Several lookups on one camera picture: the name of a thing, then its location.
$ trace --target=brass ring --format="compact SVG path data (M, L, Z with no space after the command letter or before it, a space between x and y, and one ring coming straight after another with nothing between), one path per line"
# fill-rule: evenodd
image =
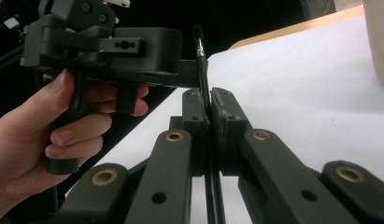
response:
M96 186L104 186L116 180L118 173L115 169L101 170L92 176L92 183Z
M267 140L270 140L271 135L270 133L267 133L267 132L258 131L253 134L253 137L258 139L259 141L267 141Z
M181 133L169 133L165 138L170 142L177 142L183 139L183 135Z
M350 166L337 167L336 173L349 182L362 183L366 181L366 178L361 171Z

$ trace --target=white table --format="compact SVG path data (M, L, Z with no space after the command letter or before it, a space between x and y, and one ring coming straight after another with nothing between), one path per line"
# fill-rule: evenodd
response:
M384 181L384 84L376 78L364 16L218 53L209 85L231 91L254 128L276 133L306 165L355 162ZM172 93L98 162L127 168L146 159L171 116ZM222 180L228 224L251 223L236 185ZM192 223L206 223L203 178L193 179Z

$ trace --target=hand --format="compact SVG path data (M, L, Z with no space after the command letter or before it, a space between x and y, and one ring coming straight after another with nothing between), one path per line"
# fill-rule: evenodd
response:
M116 82L92 84L88 97L92 113L50 133L50 123L69 107L75 90L72 75L63 71L0 119L0 218L29 196L68 177L47 173L46 157L79 158L81 165L101 149L101 134L111 125L107 113L115 111L116 86ZM146 85L139 86L134 116L147 112L140 98L148 91Z

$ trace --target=black handle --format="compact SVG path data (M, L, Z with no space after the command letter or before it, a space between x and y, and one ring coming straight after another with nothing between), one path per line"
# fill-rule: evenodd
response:
M87 73L71 70L75 79L75 93L71 105L52 124L51 129L55 130L65 124L82 118L87 112ZM48 158L47 172L53 175L69 175L78 171L78 158L74 159L51 159Z

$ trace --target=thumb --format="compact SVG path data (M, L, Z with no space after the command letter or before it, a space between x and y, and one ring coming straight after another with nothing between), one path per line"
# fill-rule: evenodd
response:
M5 124L3 128L11 133L28 134L47 127L69 107L74 91L72 75L63 70L54 82L7 113L2 118Z

